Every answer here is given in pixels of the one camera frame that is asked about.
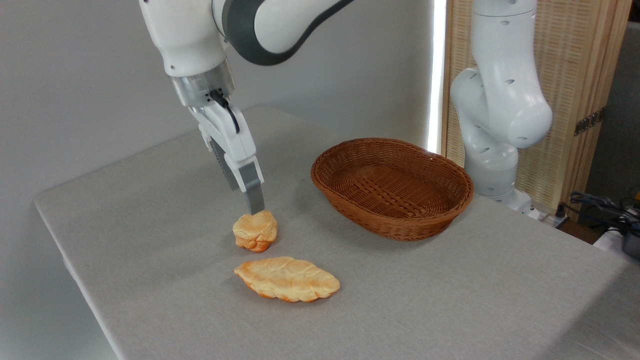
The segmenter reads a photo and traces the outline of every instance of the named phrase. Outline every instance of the metal hinge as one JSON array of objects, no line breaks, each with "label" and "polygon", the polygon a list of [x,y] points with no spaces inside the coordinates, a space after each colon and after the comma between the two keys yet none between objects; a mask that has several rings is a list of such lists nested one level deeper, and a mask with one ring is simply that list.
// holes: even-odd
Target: metal hinge
[{"label": "metal hinge", "polygon": [[587,131],[590,127],[593,127],[597,123],[601,122],[604,119],[604,115],[606,111],[607,111],[607,106],[604,106],[602,109],[578,121],[578,123],[576,123],[575,125],[575,131],[573,132],[573,135],[578,136],[581,133]]}]

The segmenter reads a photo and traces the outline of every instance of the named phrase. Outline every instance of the oval basket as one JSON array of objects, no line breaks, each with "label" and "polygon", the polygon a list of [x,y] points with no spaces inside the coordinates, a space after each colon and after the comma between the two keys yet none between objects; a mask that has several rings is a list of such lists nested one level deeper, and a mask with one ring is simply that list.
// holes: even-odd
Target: oval basket
[{"label": "oval basket", "polygon": [[401,140],[360,138],[320,155],[311,180],[342,215],[401,241],[444,231],[469,205],[474,187],[453,161]]}]

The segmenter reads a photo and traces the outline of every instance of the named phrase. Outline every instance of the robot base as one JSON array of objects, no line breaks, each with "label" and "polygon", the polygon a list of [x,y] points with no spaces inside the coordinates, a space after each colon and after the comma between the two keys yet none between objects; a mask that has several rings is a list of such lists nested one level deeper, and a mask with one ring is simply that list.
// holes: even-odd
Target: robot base
[{"label": "robot base", "polygon": [[501,202],[509,208],[536,220],[540,217],[540,212],[533,207],[531,197],[520,190],[513,189],[504,195],[487,196],[487,198],[495,202]]}]

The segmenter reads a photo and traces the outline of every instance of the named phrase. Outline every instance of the table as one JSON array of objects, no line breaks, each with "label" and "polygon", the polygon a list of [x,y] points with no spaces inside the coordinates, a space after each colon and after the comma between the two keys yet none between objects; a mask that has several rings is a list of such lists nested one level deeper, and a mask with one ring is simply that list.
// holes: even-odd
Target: table
[{"label": "table", "polygon": [[[339,215],[309,178],[345,138],[246,111],[278,240],[234,243],[246,212],[197,132],[35,199],[121,359],[640,358],[640,270],[476,196],[442,234],[398,242]],[[292,256],[335,275],[329,299],[264,299],[233,274]]]}]

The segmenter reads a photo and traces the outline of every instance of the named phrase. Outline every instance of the bread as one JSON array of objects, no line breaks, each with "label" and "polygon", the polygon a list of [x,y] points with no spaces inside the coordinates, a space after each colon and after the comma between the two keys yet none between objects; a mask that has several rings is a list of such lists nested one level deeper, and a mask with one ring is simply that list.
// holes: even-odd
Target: bread
[{"label": "bread", "polygon": [[278,222],[270,211],[243,215],[233,227],[236,245],[251,251],[263,252],[276,240]]},{"label": "bread", "polygon": [[312,302],[333,295],[340,281],[306,260],[289,256],[247,261],[234,273],[261,297]]}]

